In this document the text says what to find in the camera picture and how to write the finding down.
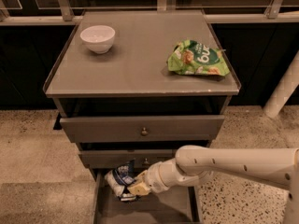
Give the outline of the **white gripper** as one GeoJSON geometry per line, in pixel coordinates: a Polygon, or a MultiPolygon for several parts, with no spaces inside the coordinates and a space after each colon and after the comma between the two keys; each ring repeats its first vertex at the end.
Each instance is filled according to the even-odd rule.
{"type": "Polygon", "coordinates": [[[151,192],[161,193],[172,187],[172,164],[169,161],[157,162],[148,170],[141,172],[135,179],[135,183],[127,189],[136,196],[146,196],[151,192]]]}

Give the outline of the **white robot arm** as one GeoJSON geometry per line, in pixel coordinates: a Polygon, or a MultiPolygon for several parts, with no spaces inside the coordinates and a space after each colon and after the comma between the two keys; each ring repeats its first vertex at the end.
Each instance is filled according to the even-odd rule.
{"type": "Polygon", "coordinates": [[[191,187],[212,172],[234,175],[289,192],[283,224],[299,224],[299,149],[180,147],[173,159],[154,163],[128,187],[137,196],[174,186],[191,187]]]}

